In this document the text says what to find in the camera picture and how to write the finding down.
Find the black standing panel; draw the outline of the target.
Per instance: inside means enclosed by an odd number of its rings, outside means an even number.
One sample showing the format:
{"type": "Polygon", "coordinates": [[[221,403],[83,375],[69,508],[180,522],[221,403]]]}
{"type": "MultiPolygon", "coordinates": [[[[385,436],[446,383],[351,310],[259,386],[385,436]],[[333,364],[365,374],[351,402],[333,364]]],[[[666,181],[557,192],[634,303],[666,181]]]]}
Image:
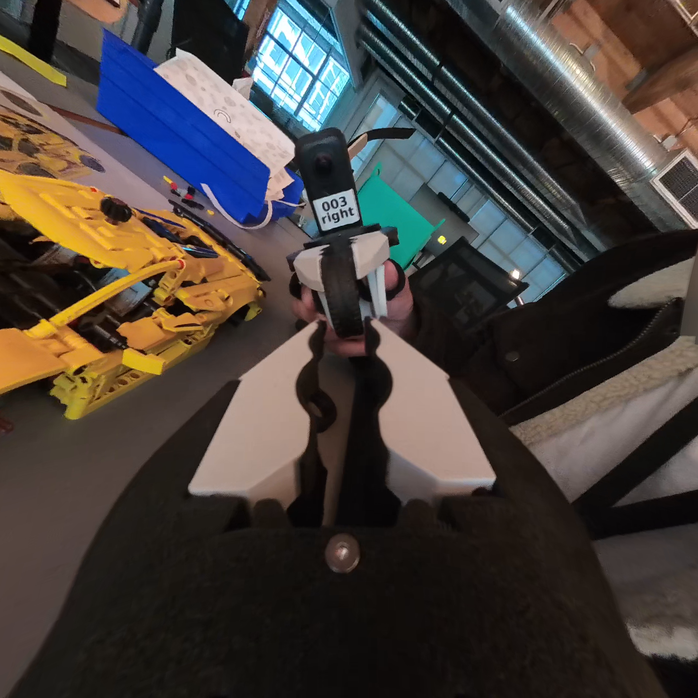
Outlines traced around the black standing panel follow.
{"type": "Polygon", "coordinates": [[[175,1],[168,59],[181,49],[231,84],[242,76],[248,26],[226,1],[175,1]]]}

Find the dark tilted panel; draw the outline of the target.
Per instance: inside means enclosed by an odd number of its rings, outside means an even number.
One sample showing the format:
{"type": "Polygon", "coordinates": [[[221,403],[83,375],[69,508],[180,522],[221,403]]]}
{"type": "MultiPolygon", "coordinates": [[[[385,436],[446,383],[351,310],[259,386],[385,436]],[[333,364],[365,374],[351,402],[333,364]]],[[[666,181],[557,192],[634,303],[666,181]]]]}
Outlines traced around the dark tilted panel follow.
{"type": "Polygon", "coordinates": [[[462,330],[482,324],[529,287],[465,239],[455,241],[409,279],[415,298],[429,301],[462,330]]]}

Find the person's right hand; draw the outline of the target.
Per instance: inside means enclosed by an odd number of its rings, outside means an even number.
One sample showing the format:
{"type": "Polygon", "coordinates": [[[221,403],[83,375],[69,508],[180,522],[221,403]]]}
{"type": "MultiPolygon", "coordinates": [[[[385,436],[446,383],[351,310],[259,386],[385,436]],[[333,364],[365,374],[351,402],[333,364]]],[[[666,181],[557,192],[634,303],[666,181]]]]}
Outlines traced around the person's right hand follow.
{"type": "MultiPolygon", "coordinates": [[[[403,270],[396,266],[392,260],[388,260],[383,268],[385,270],[385,285],[387,293],[393,292],[399,286],[403,276],[403,270]]],[[[325,322],[324,314],[316,309],[311,289],[300,285],[300,299],[293,297],[291,300],[292,312],[298,320],[312,323],[316,320],[325,322]]],[[[388,301],[388,315],[380,319],[381,322],[395,334],[403,339],[411,339],[416,333],[417,320],[414,312],[413,296],[407,281],[405,281],[399,293],[395,293],[388,301]]],[[[331,327],[327,327],[325,334],[325,348],[330,353],[339,357],[354,358],[365,355],[365,341],[363,336],[352,338],[339,338],[331,327]]]]}

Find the teal green box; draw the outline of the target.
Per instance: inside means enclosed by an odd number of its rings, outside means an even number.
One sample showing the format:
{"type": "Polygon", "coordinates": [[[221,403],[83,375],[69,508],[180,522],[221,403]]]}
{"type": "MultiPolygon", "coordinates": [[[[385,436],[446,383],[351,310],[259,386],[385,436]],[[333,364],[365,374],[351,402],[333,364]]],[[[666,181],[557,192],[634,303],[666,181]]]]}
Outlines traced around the teal green box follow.
{"type": "Polygon", "coordinates": [[[358,190],[362,220],[366,226],[378,224],[380,228],[397,229],[398,243],[391,246],[390,257],[406,271],[445,220],[428,222],[381,179],[381,168],[378,163],[358,190]]]}

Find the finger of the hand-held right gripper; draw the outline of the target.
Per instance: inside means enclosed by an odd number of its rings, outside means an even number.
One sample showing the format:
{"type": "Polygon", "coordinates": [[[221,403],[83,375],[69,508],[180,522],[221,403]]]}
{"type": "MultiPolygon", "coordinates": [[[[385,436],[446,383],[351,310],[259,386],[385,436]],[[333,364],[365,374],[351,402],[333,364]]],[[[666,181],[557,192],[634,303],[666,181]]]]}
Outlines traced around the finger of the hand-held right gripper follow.
{"type": "Polygon", "coordinates": [[[298,319],[312,322],[317,315],[326,317],[331,328],[336,329],[334,316],[329,310],[329,297],[322,280],[321,262],[327,249],[305,249],[294,259],[294,272],[301,284],[301,300],[292,300],[292,312],[298,319]],[[322,311],[313,310],[313,296],[308,291],[318,293],[322,311]]]}
{"type": "Polygon", "coordinates": [[[382,232],[366,232],[353,238],[353,261],[358,281],[366,282],[372,316],[388,315],[385,287],[385,263],[389,259],[389,240],[382,232]]]}

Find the black toy car tyre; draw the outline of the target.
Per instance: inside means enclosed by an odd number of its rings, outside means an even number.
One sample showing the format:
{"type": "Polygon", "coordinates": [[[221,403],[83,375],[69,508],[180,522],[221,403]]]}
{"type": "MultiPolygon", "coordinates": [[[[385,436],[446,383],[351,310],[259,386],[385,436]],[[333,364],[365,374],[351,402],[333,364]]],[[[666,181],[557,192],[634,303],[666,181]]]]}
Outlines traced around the black toy car tyre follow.
{"type": "Polygon", "coordinates": [[[361,336],[364,321],[353,254],[347,250],[325,251],[320,261],[320,278],[328,319],[336,336],[340,339],[361,336]]]}
{"type": "Polygon", "coordinates": [[[306,407],[315,432],[326,432],[335,423],[337,418],[336,405],[322,389],[317,389],[312,393],[308,398],[306,407]]]}

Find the cluster of small loose bricks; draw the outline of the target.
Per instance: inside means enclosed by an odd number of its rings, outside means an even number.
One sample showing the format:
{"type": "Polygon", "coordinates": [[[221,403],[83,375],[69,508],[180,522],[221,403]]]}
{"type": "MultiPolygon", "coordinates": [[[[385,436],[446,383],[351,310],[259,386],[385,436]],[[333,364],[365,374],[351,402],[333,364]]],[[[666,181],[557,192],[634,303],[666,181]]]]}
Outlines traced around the cluster of small loose bricks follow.
{"type": "Polygon", "coordinates": [[[197,190],[193,186],[179,186],[179,184],[166,175],[162,177],[166,184],[169,194],[178,203],[181,203],[186,208],[194,212],[205,212],[208,216],[214,217],[216,212],[213,209],[207,208],[197,199],[197,190]]]}

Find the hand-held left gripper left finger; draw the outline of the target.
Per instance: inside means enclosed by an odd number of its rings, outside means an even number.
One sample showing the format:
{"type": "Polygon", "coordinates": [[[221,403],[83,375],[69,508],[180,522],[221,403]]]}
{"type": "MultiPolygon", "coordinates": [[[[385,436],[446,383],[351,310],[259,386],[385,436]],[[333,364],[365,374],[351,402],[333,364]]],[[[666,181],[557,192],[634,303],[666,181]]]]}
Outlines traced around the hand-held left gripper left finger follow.
{"type": "Polygon", "coordinates": [[[237,381],[188,493],[276,501],[295,526],[321,526],[327,468],[306,403],[321,389],[327,325],[315,321],[237,381]]]}

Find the yellow toy brick car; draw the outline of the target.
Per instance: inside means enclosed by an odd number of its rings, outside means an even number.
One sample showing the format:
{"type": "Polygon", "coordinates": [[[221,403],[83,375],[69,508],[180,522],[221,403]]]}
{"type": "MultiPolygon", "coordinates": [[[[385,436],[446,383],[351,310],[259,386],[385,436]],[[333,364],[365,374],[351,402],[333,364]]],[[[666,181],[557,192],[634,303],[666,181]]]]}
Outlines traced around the yellow toy brick car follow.
{"type": "Polygon", "coordinates": [[[1,173],[1,395],[38,382],[78,420],[260,313],[266,271],[172,203],[1,173]]]}

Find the blue plastic bin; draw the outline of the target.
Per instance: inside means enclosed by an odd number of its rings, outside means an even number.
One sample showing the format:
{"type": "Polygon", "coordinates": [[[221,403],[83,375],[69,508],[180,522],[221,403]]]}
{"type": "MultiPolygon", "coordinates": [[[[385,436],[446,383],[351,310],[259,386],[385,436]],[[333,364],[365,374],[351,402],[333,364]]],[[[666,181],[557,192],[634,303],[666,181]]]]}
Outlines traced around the blue plastic bin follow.
{"type": "Polygon", "coordinates": [[[290,182],[269,192],[269,167],[157,74],[150,58],[107,29],[96,109],[240,228],[261,228],[300,204],[296,174],[285,170],[290,182]]]}

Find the silver ceiling duct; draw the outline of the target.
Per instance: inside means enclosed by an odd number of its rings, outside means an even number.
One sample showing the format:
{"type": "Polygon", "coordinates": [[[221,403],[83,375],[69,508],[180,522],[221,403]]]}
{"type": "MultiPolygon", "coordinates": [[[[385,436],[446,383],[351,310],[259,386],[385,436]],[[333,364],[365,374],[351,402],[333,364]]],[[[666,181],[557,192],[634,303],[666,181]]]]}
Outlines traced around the silver ceiling duct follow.
{"type": "Polygon", "coordinates": [[[582,259],[690,227],[653,186],[668,153],[528,1],[363,1],[357,41],[522,226],[582,259]]]}

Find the grey shirt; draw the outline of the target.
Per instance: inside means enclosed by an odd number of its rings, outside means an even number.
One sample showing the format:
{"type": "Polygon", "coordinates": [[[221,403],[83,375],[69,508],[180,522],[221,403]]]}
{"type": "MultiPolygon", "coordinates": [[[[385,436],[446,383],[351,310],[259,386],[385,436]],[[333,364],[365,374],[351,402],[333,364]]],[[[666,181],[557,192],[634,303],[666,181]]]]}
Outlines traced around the grey shirt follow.
{"type": "MultiPolygon", "coordinates": [[[[573,501],[696,397],[693,370],[530,450],[573,501]]],[[[636,647],[645,655],[696,659],[697,524],[594,546],[636,647]]]]}

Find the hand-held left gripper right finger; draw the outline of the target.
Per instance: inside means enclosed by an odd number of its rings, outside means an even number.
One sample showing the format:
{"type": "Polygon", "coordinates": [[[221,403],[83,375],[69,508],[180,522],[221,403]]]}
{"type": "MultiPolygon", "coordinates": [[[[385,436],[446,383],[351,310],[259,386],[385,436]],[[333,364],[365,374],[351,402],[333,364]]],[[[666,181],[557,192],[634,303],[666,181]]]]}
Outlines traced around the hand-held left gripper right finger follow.
{"type": "Polygon", "coordinates": [[[380,410],[389,449],[387,484],[401,507],[491,486],[493,467],[458,402],[448,374],[381,322],[365,321],[365,351],[381,359],[392,391],[380,410]]]}

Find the white air vent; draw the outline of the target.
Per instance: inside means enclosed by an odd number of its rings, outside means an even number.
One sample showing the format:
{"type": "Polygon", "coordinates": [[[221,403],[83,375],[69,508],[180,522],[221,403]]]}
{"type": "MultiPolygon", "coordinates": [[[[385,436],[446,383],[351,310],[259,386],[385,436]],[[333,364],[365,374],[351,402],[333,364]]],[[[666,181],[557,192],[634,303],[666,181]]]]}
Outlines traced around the white air vent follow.
{"type": "Polygon", "coordinates": [[[697,228],[697,157],[691,151],[680,151],[650,183],[689,228],[697,228]]]}

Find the bright window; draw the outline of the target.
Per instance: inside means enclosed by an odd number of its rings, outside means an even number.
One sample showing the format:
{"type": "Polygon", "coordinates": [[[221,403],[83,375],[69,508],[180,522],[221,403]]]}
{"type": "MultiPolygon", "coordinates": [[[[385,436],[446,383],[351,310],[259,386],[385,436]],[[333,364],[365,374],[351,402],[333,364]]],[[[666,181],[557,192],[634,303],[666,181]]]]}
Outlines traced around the bright window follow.
{"type": "Polygon", "coordinates": [[[252,59],[257,93],[286,128],[316,132],[329,125],[352,85],[336,22],[323,1],[279,1],[252,59]]]}

